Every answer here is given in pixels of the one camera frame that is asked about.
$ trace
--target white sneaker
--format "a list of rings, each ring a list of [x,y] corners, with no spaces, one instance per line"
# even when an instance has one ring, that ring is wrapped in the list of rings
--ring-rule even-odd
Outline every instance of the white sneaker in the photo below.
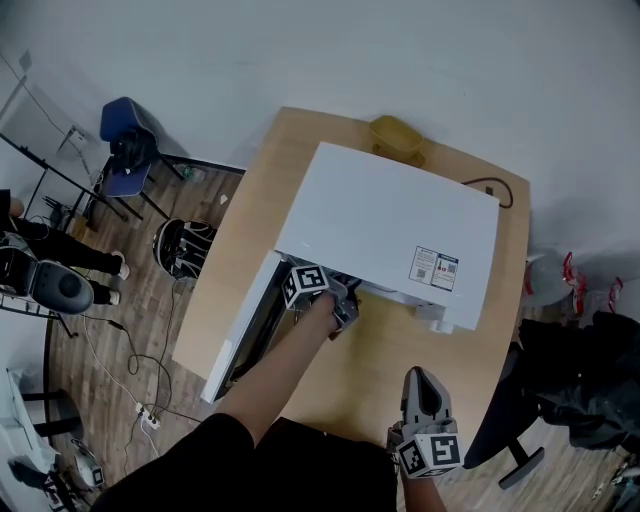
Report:
[[[129,277],[129,274],[131,274],[129,265],[127,265],[124,261],[124,254],[122,254],[120,251],[113,251],[111,254],[122,258],[122,265],[120,265],[120,272],[118,272],[118,277],[124,281],[125,279],[127,279],[127,277]]]
[[[109,290],[109,304],[112,306],[120,304],[120,292]]]

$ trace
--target person's leg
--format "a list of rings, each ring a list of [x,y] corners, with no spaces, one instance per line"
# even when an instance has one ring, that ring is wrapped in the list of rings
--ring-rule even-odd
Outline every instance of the person's leg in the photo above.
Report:
[[[91,249],[55,229],[49,230],[44,239],[29,240],[27,243],[38,259],[52,259],[68,267],[98,270],[115,276],[120,273],[124,263],[120,256]]]
[[[113,304],[116,305],[120,302],[120,292],[112,292],[108,286],[104,286],[103,284],[96,283],[91,279],[88,280],[91,288],[93,288],[93,303],[94,304]]]

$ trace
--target power strip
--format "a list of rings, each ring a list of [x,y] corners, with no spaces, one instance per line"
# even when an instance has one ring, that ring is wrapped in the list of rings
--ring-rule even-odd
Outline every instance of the power strip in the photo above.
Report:
[[[160,420],[152,416],[151,413],[147,411],[140,402],[138,402],[136,404],[136,415],[140,415],[140,413],[142,413],[142,421],[149,425],[153,430],[158,430],[160,428]]]

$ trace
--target white printer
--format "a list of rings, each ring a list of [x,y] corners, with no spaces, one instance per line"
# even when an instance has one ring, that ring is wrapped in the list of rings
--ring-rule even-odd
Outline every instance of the white printer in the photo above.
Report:
[[[416,307],[425,328],[475,329],[489,281],[499,201],[447,178],[321,143],[203,391],[222,396],[268,350],[291,260],[361,279]]]

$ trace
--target warning sticker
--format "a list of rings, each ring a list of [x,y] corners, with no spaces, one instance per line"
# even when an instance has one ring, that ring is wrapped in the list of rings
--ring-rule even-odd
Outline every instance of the warning sticker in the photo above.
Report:
[[[418,246],[413,256],[409,279],[450,292],[453,290],[457,271],[456,258]]]
[[[451,256],[438,254],[438,261],[431,279],[431,286],[442,288],[443,290],[453,290],[453,282],[456,280],[458,270],[458,260]]]

